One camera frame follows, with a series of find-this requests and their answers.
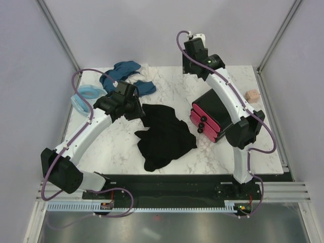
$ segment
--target gray wall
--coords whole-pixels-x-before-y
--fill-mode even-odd
[[[294,0],[45,2],[80,65],[110,67],[130,59],[180,66],[180,30],[206,34],[227,65],[258,65]]]
[[[22,242],[41,182],[40,154],[59,141],[73,68],[34,0],[0,3],[0,242]]]
[[[324,2],[306,0],[264,70],[293,172],[324,228]]]

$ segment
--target table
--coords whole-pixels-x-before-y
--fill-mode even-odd
[[[252,66],[227,66],[232,81],[242,94],[251,89],[258,89]],[[111,68],[98,68],[107,71]],[[184,120],[192,134],[197,139],[197,149],[192,149],[183,157],[173,160],[169,165],[154,172],[144,170],[144,157],[137,143],[139,138],[135,131],[147,130],[140,119],[127,121],[124,117],[116,120],[104,130],[86,150],[78,168],[88,172],[103,174],[232,174],[234,157],[232,147],[224,137],[218,143],[212,143],[203,134],[197,132],[197,127],[190,121],[191,103],[204,94],[210,87],[195,75],[182,74],[182,67],[151,67],[156,72],[153,80],[157,92],[140,98],[141,103],[163,104],[173,107],[178,119]],[[101,74],[84,72],[80,85],[90,84],[102,87],[99,83]],[[262,109],[265,113],[262,99],[252,104],[255,110]],[[85,117],[73,109],[66,138],[69,137]],[[255,147],[270,150],[272,140],[264,128],[261,129],[254,144]],[[282,166],[277,151],[272,154],[252,152],[251,169],[256,174],[282,174]]]

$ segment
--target light blue plastic object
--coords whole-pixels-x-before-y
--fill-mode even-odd
[[[87,100],[90,104],[94,104],[94,102],[99,98],[99,96],[106,95],[107,92],[93,85],[82,85],[79,87],[78,92]],[[73,95],[71,97],[71,102],[73,107],[82,115],[87,116],[90,112],[89,107],[86,103],[77,95]]]

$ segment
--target black fabric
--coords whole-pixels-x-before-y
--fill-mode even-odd
[[[148,131],[137,131],[141,140],[138,148],[145,158],[144,169],[154,171],[167,166],[196,146],[196,137],[189,131],[188,125],[176,118],[173,108],[165,105],[142,105],[145,117],[141,120]]]

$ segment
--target reflective floor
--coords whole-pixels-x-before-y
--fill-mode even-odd
[[[60,227],[89,213],[47,212],[52,226]],[[297,204],[262,204],[250,219],[219,213],[133,213],[118,219],[89,217],[64,230],[43,225],[43,243],[307,243]]]

